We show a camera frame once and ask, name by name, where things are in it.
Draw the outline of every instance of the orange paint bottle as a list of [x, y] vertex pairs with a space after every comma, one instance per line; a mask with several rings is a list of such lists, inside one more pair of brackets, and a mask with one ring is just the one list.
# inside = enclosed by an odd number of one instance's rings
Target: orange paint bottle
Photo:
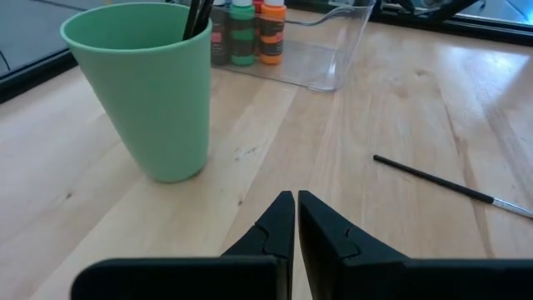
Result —
[[265, 64], [278, 64], [283, 60], [285, 16], [284, 0], [265, 0], [261, 5], [259, 58]]

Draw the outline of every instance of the paintbrush handle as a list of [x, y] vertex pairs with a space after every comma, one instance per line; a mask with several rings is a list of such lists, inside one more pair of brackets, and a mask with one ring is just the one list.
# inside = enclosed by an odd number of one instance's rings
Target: paintbrush handle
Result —
[[384, 158], [384, 157], [381, 157], [379, 155], [374, 155], [374, 160], [375, 161], [378, 161], [380, 163], [385, 163], [385, 165], [387, 166], [390, 166], [390, 167], [393, 167], [395, 169], [398, 169], [398, 170], [402, 170], [403, 172], [406, 172], [406, 173], [409, 173], [413, 176], [416, 176], [418, 178], [422, 178], [422, 179], [425, 179], [429, 182], [432, 182], [432, 183], [435, 183], [435, 184], [438, 184], [440, 185], [441, 187], [444, 187], [444, 188], [448, 188], [452, 191], [455, 191], [457, 193], [461, 193], [465, 196], [468, 196], [470, 198], [473, 198], [475, 200], [479, 200], [479, 201], [482, 201], [484, 203], [488, 203], [488, 204], [492, 204], [494, 202], [494, 197], [491, 197], [489, 195], [485, 195], [484, 193], [482, 192], [477, 192], [473, 189], [470, 189], [468, 187], [463, 187], [457, 183], [453, 183], [453, 182], [449, 182], [447, 180], [444, 180], [444, 179], [441, 179], [441, 178], [438, 178], [438, 177], [435, 177], [433, 175], [430, 175], [426, 172], [422, 172], [422, 171], [418, 171], [412, 167], [407, 167], [407, 166], [404, 166], [398, 162], [393, 162], [392, 160], [390, 159], [387, 159], [387, 158]]

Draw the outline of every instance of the paint bottle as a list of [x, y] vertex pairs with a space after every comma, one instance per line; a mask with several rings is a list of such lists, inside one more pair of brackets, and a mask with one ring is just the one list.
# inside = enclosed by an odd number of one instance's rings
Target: paint bottle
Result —
[[283, 59], [283, 27], [286, 6], [283, 0], [265, 0], [261, 5], [260, 55], [265, 64], [278, 64]]
[[253, 64], [255, 36], [252, 0], [232, 0], [230, 6], [232, 63], [237, 66]]
[[261, 19], [258, 17], [261, 14], [261, 5], [263, 0], [253, 0], [253, 7], [256, 9], [256, 17], [254, 18], [254, 26], [256, 27], [256, 35], [254, 36], [253, 52], [259, 56], [259, 42], [261, 41], [261, 34], [259, 31]]
[[228, 20], [225, 0], [215, 0], [211, 10], [211, 63], [223, 66], [230, 61], [230, 44], [228, 40]]

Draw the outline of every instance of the wooden tabletop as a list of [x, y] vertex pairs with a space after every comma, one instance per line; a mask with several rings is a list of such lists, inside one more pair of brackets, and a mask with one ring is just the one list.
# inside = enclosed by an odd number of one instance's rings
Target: wooden tabletop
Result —
[[[216, 256], [309, 189], [415, 258], [531, 258], [533, 222], [372, 161], [533, 208], [533, 48], [369, 24], [345, 86], [213, 70], [209, 161], [161, 184], [78, 68], [0, 106], [0, 298], [67, 299], [116, 257]], [[296, 235], [294, 298], [310, 299]]]

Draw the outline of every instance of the green paint bottle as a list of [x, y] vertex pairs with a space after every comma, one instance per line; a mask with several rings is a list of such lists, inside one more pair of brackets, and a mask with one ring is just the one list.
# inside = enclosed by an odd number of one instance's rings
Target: green paint bottle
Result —
[[237, 66], [249, 66], [255, 60], [253, 52], [256, 35], [255, 11], [252, 0], [232, 0], [230, 6], [232, 63]]

